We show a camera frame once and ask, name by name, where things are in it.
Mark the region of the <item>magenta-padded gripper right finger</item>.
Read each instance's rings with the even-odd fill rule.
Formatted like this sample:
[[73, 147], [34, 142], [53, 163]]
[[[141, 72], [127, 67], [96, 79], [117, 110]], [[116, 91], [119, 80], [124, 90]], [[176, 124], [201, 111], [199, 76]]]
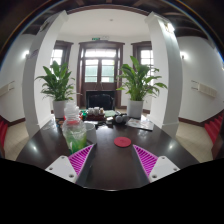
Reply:
[[157, 157], [137, 145], [133, 146], [133, 153], [150, 183], [179, 171], [179, 168], [166, 156]]

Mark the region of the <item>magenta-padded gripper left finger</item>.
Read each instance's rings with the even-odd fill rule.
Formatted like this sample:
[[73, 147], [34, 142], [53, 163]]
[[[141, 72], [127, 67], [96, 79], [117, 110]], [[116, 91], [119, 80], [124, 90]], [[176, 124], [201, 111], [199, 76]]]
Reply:
[[46, 168], [46, 171], [72, 183], [84, 183], [94, 158], [95, 149], [95, 145], [92, 144], [70, 156], [59, 156]]

